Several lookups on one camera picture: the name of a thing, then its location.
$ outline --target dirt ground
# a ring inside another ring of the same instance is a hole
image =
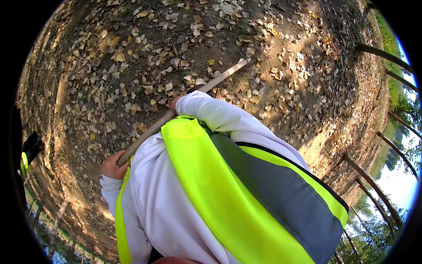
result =
[[[376,158],[387,122],[382,61],[355,53],[382,49],[362,0],[66,0],[34,43],[18,106],[43,152],[28,187],[45,211],[70,197],[63,228],[117,260],[114,218],[101,197],[101,162],[127,148],[195,79],[214,78],[247,59],[214,93],[243,108],[303,155],[311,171],[347,202],[355,172]]]

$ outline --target hand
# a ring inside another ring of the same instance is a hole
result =
[[[101,166],[101,173],[107,177],[122,180],[127,170],[127,162],[119,167],[117,166],[117,161],[123,153],[124,150],[120,150],[119,152],[103,161],[103,165]]]
[[[176,112],[176,103],[177,103],[177,101],[180,99],[180,98],[182,98],[183,96],[185,96],[185,95],[180,95],[180,96],[178,96],[178,97],[176,97],[176,98],[174,98],[171,102],[170,102],[170,104],[169,104],[169,108],[171,109],[171,110],[173,110],[175,113],[177,113]]]

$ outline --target gray reflective stripe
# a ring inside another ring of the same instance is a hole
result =
[[[256,158],[225,136],[210,138],[245,187],[313,261],[328,262],[343,227],[324,199],[292,169]]]

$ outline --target neon yellow vest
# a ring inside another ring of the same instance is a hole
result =
[[[196,119],[189,118],[182,116],[171,120],[162,127],[161,132],[187,195],[215,237],[243,264],[314,263],[301,243],[239,180],[206,130]],[[240,148],[261,160],[288,167],[302,177],[326,202],[332,215],[344,228],[347,210],[303,170],[260,149]],[[131,262],[121,209],[121,195],[129,174],[130,169],[116,201],[116,235],[122,264]]]

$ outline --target black trim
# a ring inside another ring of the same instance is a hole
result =
[[[323,181],[321,181],[320,179],[318,179],[315,175],[313,175],[312,173],[310,173],[310,172],[308,172],[307,170],[305,170],[302,166],[300,166],[300,165],[298,165],[298,164],[296,164],[295,162],[293,162],[292,160],[290,160],[290,159],[288,159],[288,158],[286,158],[286,157],[284,157],[282,154],[280,154],[280,153],[278,153],[278,152],[275,152],[274,150],[271,150],[271,149],[269,149],[269,148],[267,148],[267,147],[263,147],[263,146],[261,146],[261,145],[257,145],[257,144],[254,144],[254,143],[249,143],[249,142],[242,142],[242,141],[239,141],[239,142],[235,142],[236,143],[236,145],[238,145],[238,146],[243,146],[243,147],[252,147],[252,148],[255,148],[255,149],[259,149],[259,150],[263,150],[263,151],[265,151],[265,152],[268,152],[268,153],[270,153],[270,154],[273,154],[273,155],[275,155],[275,156],[277,156],[277,157],[279,157],[279,158],[282,158],[282,159],[284,159],[284,160],[286,160],[286,161],[288,161],[288,162],[290,162],[291,164],[293,164],[293,165],[295,165],[296,167],[298,167],[301,171],[303,171],[303,172],[305,172],[307,175],[309,175],[312,179],[314,179],[317,183],[319,183],[320,185],[322,185],[327,191],[329,191],[330,192],[330,194],[332,195],[332,196],[334,196],[334,198],[341,204],[341,205],[343,205],[343,207],[346,209],[346,211],[347,211],[347,213],[349,213],[349,206],[347,205],[347,203],[338,195],[338,194],[336,194],[335,193],[335,191],[333,191],[327,184],[325,184]]]

